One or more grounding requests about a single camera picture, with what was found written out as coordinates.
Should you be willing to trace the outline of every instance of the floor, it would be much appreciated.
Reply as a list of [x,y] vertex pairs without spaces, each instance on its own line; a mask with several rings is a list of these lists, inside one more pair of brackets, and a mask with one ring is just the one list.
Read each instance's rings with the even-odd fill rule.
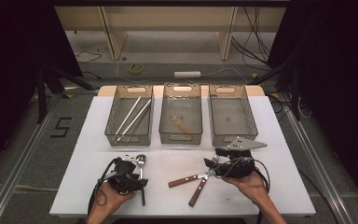
[[[187,32],[131,32],[119,60],[113,61],[107,50],[103,33],[99,32],[67,32],[74,54],[77,55],[80,68],[84,72],[83,80],[94,86],[139,83],[164,83],[172,80],[175,71],[201,71],[209,75],[203,79],[191,79],[193,82],[222,83],[222,78],[229,83],[249,82],[254,76],[263,76],[269,70],[260,61],[242,59],[242,54],[233,46],[227,61],[221,61],[215,36],[213,33]],[[236,33],[235,38],[244,43],[248,34]],[[274,34],[262,34],[267,48],[270,48]],[[247,48],[262,57],[255,38]],[[145,71],[140,75],[128,72],[132,64],[141,64]],[[276,77],[264,82],[261,86],[266,93],[275,91]],[[16,131],[7,141],[7,148],[0,154],[0,192],[12,177],[12,171],[18,167],[17,162],[23,161],[25,167],[19,169],[19,180],[15,183],[12,194],[5,203],[1,203],[0,223],[76,223],[77,218],[59,218],[49,214],[57,189],[71,158],[76,140],[87,116],[92,97],[97,91],[84,91],[76,84],[67,80],[62,83],[66,88],[65,97],[48,94],[51,117],[46,126],[36,124],[38,119],[37,98],[33,98],[26,108]],[[279,93],[281,100],[287,100],[286,93]],[[313,116],[308,118],[310,110],[304,108],[300,122],[293,120],[291,112],[282,104],[271,99],[277,112],[282,132],[292,152],[295,163],[318,189],[325,188],[315,169],[322,169],[329,178],[333,189],[337,191],[349,218],[345,223],[358,223],[358,189],[351,181],[345,168],[335,157],[323,130]],[[64,138],[53,138],[52,135],[63,134],[57,130],[56,124],[62,119],[61,126],[70,127]],[[300,126],[305,131],[298,133]],[[41,134],[35,137],[35,130]],[[322,165],[315,166],[312,155],[304,147],[298,135],[309,138],[307,145],[314,151]],[[30,146],[30,139],[36,144]],[[310,198],[315,205],[316,215],[312,217],[285,217],[289,223],[334,223],[332,212],[311,182],[303,178]],[[255,217],[245,217],[247,223],[255,223]]]

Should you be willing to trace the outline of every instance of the hand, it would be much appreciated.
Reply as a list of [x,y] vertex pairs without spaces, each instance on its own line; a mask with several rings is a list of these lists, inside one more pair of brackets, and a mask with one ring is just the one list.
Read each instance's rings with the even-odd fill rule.
[[249,198],[252,203],[256,205],[259,200],[269,197],[263,179],[255,171],[242,179],[227,177],[223,177],[222,179],[237,187],[243,195]]
[[124,202],[133,197],[135,197],[135,192],[120,194],[113,189],[109,183],[102,183],[91,211],[89,212],[87,223],[103,223],[103,221],[115,213]]
[[237,187],[240,192],[257,205],[270,224],[285,224],[275,204],[269,198],[269,193],[264,185],[263,178],[253,171],[249,176],[242,179],[222,178],[229,184]]

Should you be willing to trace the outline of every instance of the black cable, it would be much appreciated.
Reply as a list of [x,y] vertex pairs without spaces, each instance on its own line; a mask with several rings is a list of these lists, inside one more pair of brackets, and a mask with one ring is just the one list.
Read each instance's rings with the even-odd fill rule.
[[248,40],[249,40],[249,37],[252,35],[252,33],[254,33],[255,37],[257,39],[257,44],[258,44],[258,48],[260,50],[260,53],[261,53],[263,59],[266,61],[267,59],[264,56],[264,54],[266,54],[267,57],[269,57],[269,48],[267,48],[267,46],[264,44],[264,41],[263,41],[263,39],[261,38],[261,35],[258,32],[258,26],[259,26],[259,23],[260,23],[260,19],[259,19],[260,7],[255,7],[255,22],[253,24],[252,24],[252,21],[251,21],[251,19],[249,17],[249,14],[248,14],[248,12],[246,10],[246,7],[244,7],[244,11],[245,11],[246,17],[248,19],[248,22],[249,22],[249,24],[251,25],[251,28],[252,28],[252,31],[251,31],[250,35],[248,36]]
[[292,109],[288,109],[286,112],[284,112],[284,114],[278,119],[278,122],[281,121],[281,119],[287,114],[289,113],[289,111],[291,111]]
[[261,178],[263,178],[264,182],[266,183],[266,189],[267,189],[267,193],[269,193],[269,189],[270,189],[270,186],[271,186],[271,180],[269,179],[269,170],[267,170],[267,167],[263,164],[263,162],[261,161],[258,161],[258,160],[254,160],[254,161],[257,161],[258,163],[260,163],[263,167],[264,167],[264,170],[266,171],[267,173],[267,179],[263,176],[263,174],[260,173],[259,170],[255,169],[255,172],[261,176]]
[[260,59],[260,58],[257,57],[255,54],[253,54],[250,50],[248,50],[247,48],[245,48],[244,46],[242,46],[234,37],[232,37],[232,40],[238,45],[239,48],[242,49],[242,51],[241,51],[241,50],[239,50],[238,48],[236,48],[235,45],[233,45],[234,48],[235,48],[237,51],[239,51],[239,52],[242,53],[242,55],[247,56],[247,57],[249,57],[249,58],[256,59],[256,60],[260,61],[261,63],[263,63],[263,64],[265,64],[265,65],[268,65],[268,63],[267,63],[266,61]]
[[338,218],[337,218],[336,214],[335,214],[334,211],[333,211],[333,207],[331,206],[330,202],[327,200],[326,196],[325,196],[325,195],[322,193],[322,191],[310,180],[310,178],[309,178],[307,175],[305,175],[300,169],[297,168],[297,170],[298,170],[298,172],[299,172],[301,175],[303,175],[303,176],[312,184],[312,186],[316,189],[316,191],[318,191],[318,193],[321,195],[321,197],[322,197],[322,199],[324,200],[324,202],[327,204],[327,207],[328,207],[328,209],[330,210],[331,214],[333,215],[333,218],[334,218],[335,222],[336,222],[337,224],[339,224]]
[[[106,199],[106,195],[104,194],[103,191],[100,190],[100,187],[101,187],[101,185],[102,185],[103,182],[104,182],[104,178],[105,178],[105,176],[106,176],[106,173],[108,172],[109,168],[112,166],[112,164],[113,164],[115,161],[117,161],[117,159],[113,159],[113,160],[111,160],[111,161],[109,162],[109,164],[106,166],[106,169],[105,169],[104,172],[103,172],[103,175],[101,176],[101,178],[99,178],[99,179],[97,180],[97,184],[95,185],[94,192],[93,192],[93,194],[94,194],[94,200],[96,200],[96,201],[97,201],[97,204],[100,205],[100,206],[104,206],[104,205],[106,204],[106,200],[107,200],[107,199]],[[99,202],[98,202],[98,200],[97,200],[97,193],[98,193],[98,191],[100,191],[100,192],[103,193],[103,196],[104,196],[104,203],[103,203],[103,204],[99,204]],[[89,212],[90,212],[90,209],[91,209],[91,201],[92,201],[92,200],[89,201]]]
[[216,168],[214,168],[213,170],[215,171],[215,170],[220,169],[220,167],[222,167],[222,166],[223,166],[224,164],[226,164],[226,163],[235,162],[234,164],[231,165],[231,167],[229,168],[229,170],[228,170],[224,175],[222,175],[222,176],[217,176],[216,173],[213,172],[214,177],[216,177],[216,178],[218,178],[218,179],[220,179],[220,178],[222,178],[222,177],[226,177],[226,176],[229,174],[229,172],[232,170],[232,168],[233,168],[234,166],[236,166],[240,160],[241,160],[241,157],[235,158],[234,160],[225,161],[225,162],[221,163],[220,165],[218,165],[218,166],[217,166]]
[[274,102],[271,102],[271,104],[279,104],[281,106],[281,109],[279,111],[275,111],[275,114],[278,114],[278,113],[281,113],[283,111],[283,108],[285,106],[287,107],[291,107],[291,102],[284,102],[284,101],[281,101],[280,99],[278,99],[277,97],[273,96],[271,93],[266,93],[267,97],[269,99],[272,99]]
[[83,73],[83,74],[91,74],[91,75],[97,77],[98,79],[102,79],[102,77],[100,77],[100,76],[98,76],[98,75],[96,75],[96,74],[94,74],[92,72],[81,72],[81,73]]
[[97,60],[99,58],[101,58],[103,55],[102,54],[99,54],[99,53],[91,53],[91,52],[88,52],[88,51],[81,51],[80,53],[78,54],[75,54],[75,57],[79,56],[80,54],[82,53],[88,53],[88,54],[92,54],[92,55],[97,55],[98,57],[94,58],[94,59],[91,59],[89,61],[86,61],[86,62],[79,62],[79,63],[89,63],[89,62],[92,62],[94,60]]
[[234,47],[237,51],[239,51],[239,52],[241,53],[241,55],[242,55],[242,61],[243,61],[248,67],[251,67],[251,68],[254,68],[254,69],[257,69],[257,70],[261,70],[261,71],[267,71],[267,72],[270,72],[270,71],[271,71],[270,69],[264,69],[264,68],[254,67],[254,66],[251,66],[250,64],[248,64],[248,63],[245,61],[244,56],[247,56],[247,57],[249,57],[249,58],[254,58],[254,59],[255,59],[255,57],[252,56],[252,55],[246,54],[246,53],[244,52],[244,50],[238,49],[238,47],[235,46],[235,43],[234,43],[234,42],[232,42],[232,43],[233,43],[233,47]]

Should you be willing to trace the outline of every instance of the finger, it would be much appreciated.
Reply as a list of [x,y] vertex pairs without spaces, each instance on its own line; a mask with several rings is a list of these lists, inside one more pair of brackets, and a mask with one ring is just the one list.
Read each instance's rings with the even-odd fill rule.
[[135,197],[135,192],[126,193],[123,195],[125,200],[133,199]]

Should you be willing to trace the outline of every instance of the metal basket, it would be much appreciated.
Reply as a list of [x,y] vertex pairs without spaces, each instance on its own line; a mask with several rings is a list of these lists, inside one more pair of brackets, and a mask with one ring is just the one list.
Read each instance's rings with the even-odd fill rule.
[[237,137],[258,135],[245,86],[209,87],[212,145],[226,147]]
[[117,86],[106,124],[111,146],[150,146],[153,86]]
[[159,135],[162,144],[199,145],[202,136],[198,84],[164,85]]

